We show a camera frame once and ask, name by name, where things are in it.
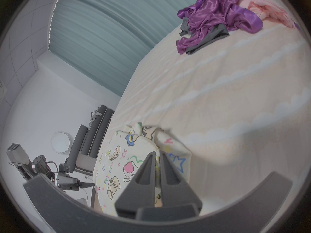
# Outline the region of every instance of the bed sheet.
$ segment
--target bed sheet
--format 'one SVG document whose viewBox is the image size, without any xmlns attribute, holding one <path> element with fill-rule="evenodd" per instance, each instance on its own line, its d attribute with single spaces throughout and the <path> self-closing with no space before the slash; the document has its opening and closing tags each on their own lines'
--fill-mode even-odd
<svg viewBox="0 0 311 233">
<path fill-rule="evenodd" d="M 265 19 L 256 34 L 233 31 L 193 55 L 179 55 L 179 32 L 139 63 L 99 156 L 125 125 L 158 126 L 192 152 L 189 184 L 203 201 L 201 214 L 239 199 L 277 171 L 294 181 L 281 215 L 311 163 L 307 42 L 298 29 Z"/>
</svg>

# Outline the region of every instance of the purple clothing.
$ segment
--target purple clothing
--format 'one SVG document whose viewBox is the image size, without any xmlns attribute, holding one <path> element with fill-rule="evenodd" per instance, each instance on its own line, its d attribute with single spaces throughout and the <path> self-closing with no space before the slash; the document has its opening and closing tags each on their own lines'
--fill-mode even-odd
<svg viewBox="0 0 311 233">
<path fill-rule="evenodd" d="M 176 41 L 177 51 L 182 54 L 187 47 L 199 44 L 214 25 L 223 23 L 228 31 L 243 29 L 256 33 L 262 27 L 262 20 L 248 9 L 236 5 L 239 0 L 197 0 L 177 15 L 188 17 L 188 25 L 193 36 L 189 39 L 182 37 Z"/>
</svg>

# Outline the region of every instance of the curtain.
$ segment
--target curtain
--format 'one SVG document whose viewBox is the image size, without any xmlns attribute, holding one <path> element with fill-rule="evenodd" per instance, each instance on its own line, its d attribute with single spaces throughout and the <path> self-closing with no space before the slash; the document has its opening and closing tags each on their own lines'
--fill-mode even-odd
<svg viewBox="0 0 311 233">
<path fill-rule="evenodd" d="M 58 0 L 49 50 L 122 96 L 140 60 L 196 0 Z"/>
</svg>

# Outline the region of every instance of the blue star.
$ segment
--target blue star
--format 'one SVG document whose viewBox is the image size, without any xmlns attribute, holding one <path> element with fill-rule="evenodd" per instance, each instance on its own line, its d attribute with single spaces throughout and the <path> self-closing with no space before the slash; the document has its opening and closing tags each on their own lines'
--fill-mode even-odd
<svg viewBox="0 0 311 233">
<path fill-rule="evenodd" d="M 179 161 L 181 161 L 181 162 L 179 163 L 180 168 L 179 168 L 176 164 L 174 164 L 174 165 L 177 167 L 178 171 L 180 171 L 181 173 L 184 173 L 183 163 L 186 161 L 186 158 L 179 158 L 179 156 L 175 156 L 175 155 L 173 155 L 172 153 L 169 153 L 168 155 L 169 155 L 169 157 L 171 158 L 172 162 L 175 162 L 176 159 L 179 160 Z"/>
</svg>

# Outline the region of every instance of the air conditioner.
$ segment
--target air conditioner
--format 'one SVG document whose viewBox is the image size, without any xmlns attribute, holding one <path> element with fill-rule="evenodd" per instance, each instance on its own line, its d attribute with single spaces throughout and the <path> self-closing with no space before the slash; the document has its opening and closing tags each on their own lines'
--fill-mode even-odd
<svg viewBox="0 0 311 233">
<path fill-rule="evenodd" d="M 6 93 L 6 87 L 0 77 L 0 104 L 2 103 L 2 99 L 4 98 L 5 93 Z"/>
</svg>

